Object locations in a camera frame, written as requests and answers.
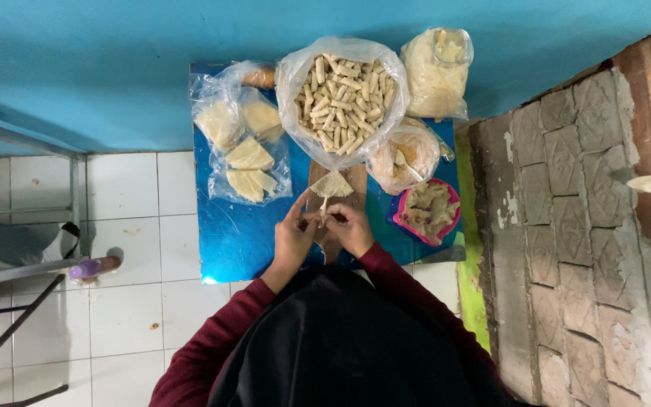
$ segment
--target clear plastic bag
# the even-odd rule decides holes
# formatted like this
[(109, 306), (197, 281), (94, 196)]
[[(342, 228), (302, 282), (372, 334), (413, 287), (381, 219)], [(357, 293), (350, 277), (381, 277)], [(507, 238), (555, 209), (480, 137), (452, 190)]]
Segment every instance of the clear plastic bag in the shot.
[[(402, 152), (406, 150), (406, 162), (423, 177), (423, 181), (416, 181), (408, 171), (393, 165), (399, 144), (405, 146)], [(400, 125), (391, 140), (368, 159), (366, 171), (386, 193), (398, 195), (403, 190), (429, 181), (439, 166), (439, 156), (439, 143), (428, 129)]]
[[(242, 86), (243, 79), (258, 72), (262, 66), (243, 61), (215, 76), (190, 76), (193, 121), (211, 148), (209, 164), (212, 173), (208, 177), (210, 199), (222, 198), (262, 207), (273, 199), (292, 196), (288, 139), (281, 137), (284, 131), (279, 120), (276, 124), (267, 113), (268, 109), (276, 112), (277, 107), (258, 89)], [(249, 106), (257, 106), (255, 113), (248, 112)], [(244, 176), (246, 171), (264, 172), (267, 177), (258, 174), (258, 182), (248, 184), (251, 192), (262, 185), (260, 196), (253, 199), (251, 194), (248, 195), (251, 199), (248, 199), (246, 195), (239, 194), (231, 183), (233, 173), (230, 179), (228, 177), (231, 171), (239, 176)], [(271, 184), (270, 179), (275, 181), (275, 185)], [(248, 177), (247, 181), (255, 182), (255, 179)]]
[(430, 28), (404, 45), (411, 96), (406, 114), (467, 119), (464, 92), (473, 58), (469, 33), (458, 28)]
[[(337, 55), (349, 61), (373, 62), (380, 60), (384, 69), (395, 81), (395, 95), (385, 112), (384, 121), (374, 134), (361, 144), (353, 154), (339, 156), (326, 153), (321, 143), (310, 137), (298, 123), (298, 109), (294, 102), (310, 71), (313, 58), (322, 53)], [(330, 171), (343, 170), (364, 162), (384, 146), (398, 127), (409, 103), (406, 70), (396, 53), (387, 46), (357, 38), (319, 38), (310, 46), (288, 54), (276, 67), (276, 96), (283, 128), (300, 145), (310, 158)]]

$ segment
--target blue tabletop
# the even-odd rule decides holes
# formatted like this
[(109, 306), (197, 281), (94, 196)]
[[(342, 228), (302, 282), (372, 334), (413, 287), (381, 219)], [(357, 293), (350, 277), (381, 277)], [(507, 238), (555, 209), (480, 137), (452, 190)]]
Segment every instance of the blue tabletop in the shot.
[[(216, 75), (224, 66), (209, 64), (190, 65), (191, 73)], [(274, 90), (263, 91), (274, 104)], [(434, 123), (425, 119), (449, 146), (454, 148), (454, 127), (450, 120)], [(295, 198), (308, 187), (310, 157), (286, 134), (279, 143), (288, 143), (293, 196), (277, 199), (264, 207), (232, 203), (225, 199), (208, 198), (208, 176), (212, 172), (208, 159), (210, 147), (197, 126), (194, 132), (195, 182), (197, 183), (197, 220), (200, 231), (201, 274), (204, 284), (251, 280), (267, 268), (273, 260), (275, 249), (274, 227), (282, 220)], [(459, 192), (457, 162), (440, 162), (434, 178), (450, 184)], [(366, 214), (375, 240), (393, 255), (399, 264), (409, 264), (440, 251), (449, 251), (448, 260), (465, 260), (462, 221), (459, 219), (454, 230), (443, 237), (443, 244), (433, 247), (416, 241), (400, 229), (386, 222), (393, 196), (371, 177), (367, 181)], [(322, 264), (323, 256), (314, 244), (305, 264)], [(339, 256), (339, 263), (349, 269), (359, 265), (346, 251)]]

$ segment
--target green paint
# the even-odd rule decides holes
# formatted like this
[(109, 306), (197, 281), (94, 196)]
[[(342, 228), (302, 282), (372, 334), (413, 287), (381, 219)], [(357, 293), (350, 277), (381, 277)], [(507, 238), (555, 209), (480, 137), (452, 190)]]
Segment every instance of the green paint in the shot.
[(474, 173), (471, 168), (471, 145), (468, 127), (456, 133), (456, 153), (458, 184), (461, 187), (462, 220), (464, 235), (461, 242), (466, 244), (466, 261), (458, 264), (458, 292), (461, 297), (462, 320), (464, 326), (476, 334), (476, 340), (491, 352), (489, 331), (486, 325), (486, 306), (479, 288), (479, 266), (483, 247), (479, 241), (476, 223), (476, 192)]

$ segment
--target maroon long-sleeve shirt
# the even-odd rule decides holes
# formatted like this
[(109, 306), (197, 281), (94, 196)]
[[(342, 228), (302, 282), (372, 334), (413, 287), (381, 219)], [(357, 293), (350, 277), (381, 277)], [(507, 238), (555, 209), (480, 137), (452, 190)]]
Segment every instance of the maroon long-sleeve shirt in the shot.
[[(483, 363), (495, 376), (491, 356), (467, 331), (446, 304), (440, 302), (421, 283), (393, 261), (378, 243), (359, 260), (375, 289), (407, 312), (429, 311), (450, 333), (462, 362)], [(193, 338), (172, 356), (170, 367), (155, 386), (150, 407), (206, 405), (230, 352), (250, 325), (273, 301), (275, 294), (260, 279), (254, 280), (197, 330)]]

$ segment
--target pink bowl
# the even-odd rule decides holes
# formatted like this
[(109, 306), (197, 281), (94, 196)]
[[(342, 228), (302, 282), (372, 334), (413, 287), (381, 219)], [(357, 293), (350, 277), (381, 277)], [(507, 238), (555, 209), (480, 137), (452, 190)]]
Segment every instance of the pink bowl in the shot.
[[(458, 198), (457, 191), (455, 189), (453, 189), (451, 187), (451, 185), (449, 185), (448, 183), (446, 183), (444, 181), (441, 181), (438, 178), (431, 178), (429, 180), (429, 183), (431, 183), (431, 182), (446, 185), (446, 187), (448, 188), (448, 193), (451, 195), (451, 197), (448, 199), (448, 202), (450, 204), (452, 204), (454, 202), (461, 201)], [(405, 222), (403, 222), (401, 220), (401, 214), (403, 213), (404, 210), (406, 210), (406, 198), (408, 198), (408, 195), (411, 193), (412, 190), (413, 190), (413, 188), (408, 189), (408, 190), (406, 190), (405, 193), (403, 193), (403, 195), (401, 195), (401, 199), (399, 199), (399, 210), (395, 214), (393, 214), (393, 221), (398, 226), (402, 226), (403, 228), (405, 228), (409, 232), (411, 232), (414, 235), (418, 236), (421, 240), (423, 240), (423, 243), (426, 243), (427, 245), (431, 245), (431, 246), (437, 246), (437, 245), (431, 243), (429, 241), (429, 239), (426, 238), (426, 236), (423, 236), (422, 234), (420, 234), (419, 232), (417, 232), (416, 230), (411, 228), (411, 226), (408, 226)], [(457, 213), (454, 216), (454, 222), (451, 223), (450, 225), (445, 226), (439, 233), (436, 234), (436, 236), (439, 238), (439, 240), (442, 240), (444, 236), (449, 234), (450, 231), (454, 230), (454, 228), (457, 226), (457, 222), (458, 222), (458, 220), (460, 218), (461, 218), (461, 206), (459, 206), (457, 208)]]

